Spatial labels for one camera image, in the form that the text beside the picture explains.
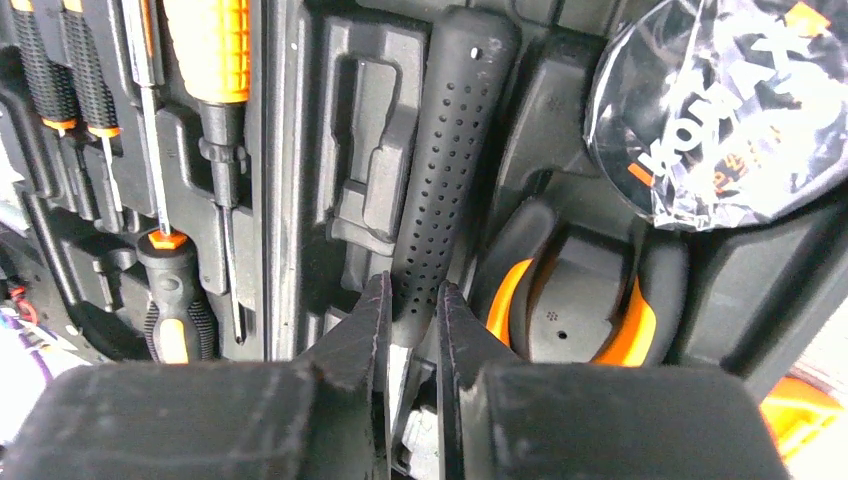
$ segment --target plastic bag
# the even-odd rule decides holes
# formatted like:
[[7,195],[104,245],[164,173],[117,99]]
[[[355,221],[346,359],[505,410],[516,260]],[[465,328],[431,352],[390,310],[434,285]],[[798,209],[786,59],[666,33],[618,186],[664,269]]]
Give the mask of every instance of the plastic bag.
[[767,223],[848,176],[848,2],[666,0],[611,41],[589,151],[655,226]]

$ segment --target metal shaft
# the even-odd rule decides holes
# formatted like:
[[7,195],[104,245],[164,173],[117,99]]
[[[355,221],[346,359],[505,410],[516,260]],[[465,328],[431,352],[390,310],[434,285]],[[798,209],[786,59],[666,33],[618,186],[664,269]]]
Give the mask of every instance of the metal shaft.
[[109,186],[112,188],[115,211],[123,212],[124,204],[121,202],[121,191],[118,190],[118,183],[115,182],[115,173],[112,171],[112,143],[107,137],[101,137],[100,141],[103,145],[103,154],[106,156],[106,175],[109,177]]
[[233,209],[221,208],[224,217],[224,250],[227,262],[227,275],[230,282],[230,301],[233,306],[233,335],[236,343],[244,343],[244,325],[242,325],[241,308],[236,296],[236,249],[233,241]]
[[152,88],[141,88],[141,113],[144,117],[144,141],[147,144],[147,155],[150,161],[159,230],[165,235],[170,235],[171,219],[168,216],[168,205],[165,200],[165,179],[162,177],[162,156],[159,154],[159,133],[156,129],[156,99]]

